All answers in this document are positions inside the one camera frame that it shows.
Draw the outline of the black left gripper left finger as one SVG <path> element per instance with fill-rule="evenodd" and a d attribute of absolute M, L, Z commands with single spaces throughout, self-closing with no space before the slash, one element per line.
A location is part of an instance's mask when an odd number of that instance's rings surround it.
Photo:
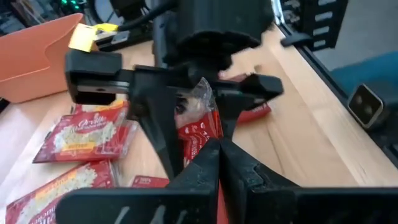
<path fill-rule="evenodd" d="M 210 139 L 164 188 L 78 189 L 55 209 L 57 224 L 216 224 L 220 143 Z"/>

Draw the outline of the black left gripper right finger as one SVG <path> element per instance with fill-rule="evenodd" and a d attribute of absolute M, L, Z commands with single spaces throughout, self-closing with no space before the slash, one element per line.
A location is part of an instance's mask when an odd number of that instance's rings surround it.
<path fill-rule="evenodd" d="M 301 187 L 229 139 L 221 183 L 231 224 L 398 224 L 398 187 Z"/>

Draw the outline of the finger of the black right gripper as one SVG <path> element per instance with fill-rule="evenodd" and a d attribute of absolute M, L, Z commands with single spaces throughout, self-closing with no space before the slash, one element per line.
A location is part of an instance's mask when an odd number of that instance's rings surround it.
<path fill-rule="evenodd" d="M 176 104 L 173 90 L 130 94 L 130 118 L 140 124 L 170 180 L 183 170 L 182 145 L 175 123 Z"/>
<path fill-rule="evenodd" d="M 239 115 L 246 108 L 245 101 L 246 98 L 240 95 L 221 95 L 217 97 L 217 107 L 225 138 L 233 138 Z"/>

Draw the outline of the black slotted panel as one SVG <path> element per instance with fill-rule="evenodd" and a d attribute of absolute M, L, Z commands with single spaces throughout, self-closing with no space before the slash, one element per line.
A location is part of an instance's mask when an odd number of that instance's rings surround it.
<path fill-rule="evenodd" d="M 284 47 L 306 46 L 312 52 L 333 49 L 338 40 L 348 0 L 280 0 L 284 24 L 292 33 Z"/>

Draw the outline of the orange plastic basket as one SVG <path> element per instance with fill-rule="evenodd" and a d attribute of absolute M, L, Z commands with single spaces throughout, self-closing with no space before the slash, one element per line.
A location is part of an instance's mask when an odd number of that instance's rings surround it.
<path fill-rule="evenodd" d="M 65 54 L 77 13 L 0 37 L 0 97 L 22 103 L 67 89 Z"/>

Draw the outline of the blue floor mat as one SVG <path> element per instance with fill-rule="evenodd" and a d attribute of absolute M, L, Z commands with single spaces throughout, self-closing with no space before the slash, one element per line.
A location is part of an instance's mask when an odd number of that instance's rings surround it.
<path fill-rule="evenodd" d="M 362 83 L 383 82 L 394 88 L 393 96 L 398 98 L 398 51 L 388 52 L 336 68 L 330 76 L 343 91 L 342 103 L 345 105 L 348 98 Z"/>

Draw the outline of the black table frame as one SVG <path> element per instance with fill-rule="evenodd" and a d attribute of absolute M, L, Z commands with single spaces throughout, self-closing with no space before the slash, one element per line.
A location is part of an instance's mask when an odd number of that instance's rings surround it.
<path fill-rule="evenodd" d="M 341 102 L 344 96 L 343 91 L 333 81 L 330 72 L 314 56 L 313 52 L 306 46 L 291 46 L 298 50 L 302 58 L 311 66 L 312 70 L 321 78 L 329 90 L 331 90 L 334 97 L 338 100 L 338 104 L 354 119 L 348 111 L 348 101 L 345 105 Z M 366 132 L 371 141 L 377 145 L 379 151 L 391 161 L 393 166 L 398 168 L 398 98 L 393 96 L 394 88 L 391 88 L 388 83 L 373 82 L 365 84 L 369 85 L 382 98 L 387 111 L 386 119 L 380 126 L 374 129 L 364 129 L 355 119 L 354 122 Z"/>

